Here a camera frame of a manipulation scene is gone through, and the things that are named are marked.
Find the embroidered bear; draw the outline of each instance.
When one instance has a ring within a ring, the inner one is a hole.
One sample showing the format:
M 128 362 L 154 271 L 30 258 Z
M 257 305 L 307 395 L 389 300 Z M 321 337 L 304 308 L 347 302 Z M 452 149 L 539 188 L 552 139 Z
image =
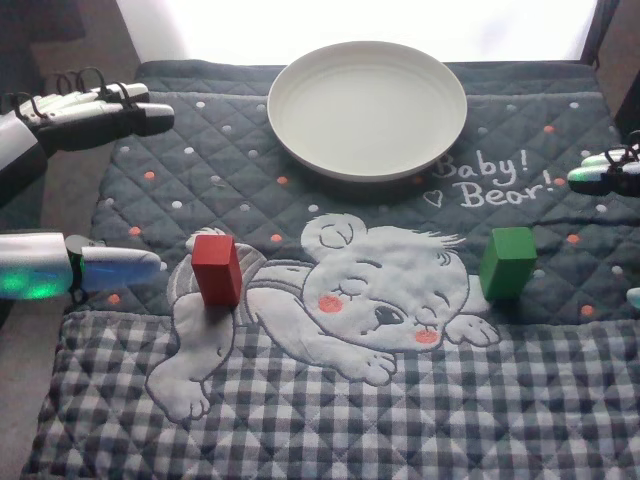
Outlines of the embroidered bear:
M 187 248 L 195 235 L 220 233 L 196 232 Z M 210 408 L 202 384 L 229 355 L 237 325 L 248 322 L 258 322 L 295 360 L 370 385 L 391 380 L 399 353 L 443 341 L 497 343 L 497 330 L 478 316 L 488 309 L 478 277 L 455 252 L 461 241 L 323 215 L 301 236 L 313 264 L 267 261 L 237 246 L 245 291 L 233 311 L 205 308 L 187 255 L 167 291 L 180 347 L 155 367 L 147 388 L 171 420 L 200 418 Z

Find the rectangular block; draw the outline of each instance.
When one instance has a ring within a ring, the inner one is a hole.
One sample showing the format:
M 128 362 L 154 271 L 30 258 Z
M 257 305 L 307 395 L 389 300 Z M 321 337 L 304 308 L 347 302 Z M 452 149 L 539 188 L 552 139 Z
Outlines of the rectangular block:
M 242 272 L 233 237 L 198 235 L 191 266 L 205 305 L 235 307 L 240 303 Z
M 491 301 L 520 296 L 537 259 L 529 228 L 493 229 L 478 272 L 485 298 Z

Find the heart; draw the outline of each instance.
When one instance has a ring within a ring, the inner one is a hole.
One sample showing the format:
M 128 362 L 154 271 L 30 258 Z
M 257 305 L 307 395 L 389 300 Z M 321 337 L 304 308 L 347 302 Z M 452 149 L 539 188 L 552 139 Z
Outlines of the heart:
M 440 190 L 424 192 L 422 194 L 422 198 L 424 198 L 427 202 L 429 202 L 434 207 L 440 208 L 442 206 L 442 191 Z

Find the bear nose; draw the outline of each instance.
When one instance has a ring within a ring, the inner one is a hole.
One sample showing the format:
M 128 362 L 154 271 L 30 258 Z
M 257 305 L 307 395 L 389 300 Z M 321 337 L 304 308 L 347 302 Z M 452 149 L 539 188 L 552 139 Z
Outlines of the bear nose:
M 398 325 L 403 322 L 402 317 L 389 307 L 378 307 L 375 310 L 380 325 Z

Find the gray blanket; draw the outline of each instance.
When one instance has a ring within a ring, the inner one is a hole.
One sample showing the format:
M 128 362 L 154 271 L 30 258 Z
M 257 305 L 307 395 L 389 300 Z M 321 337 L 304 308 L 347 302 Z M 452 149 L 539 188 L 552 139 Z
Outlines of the gray blanket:
M 452 65 L 469 117 L 412 178 L 351 185 L 282 149 L 278 67 L 152 62 L 175 127 L 118 143 L 93 236 L 167 269 L 65 319 L 23 474 L 112 478 L 635 478 L 636 199 L 573 194 L 618 141 L 591 70 Z M 492 228 L 539 262 L 488 304 Z M 231 234 L 237 309 L 205 308 L 196 235 Z

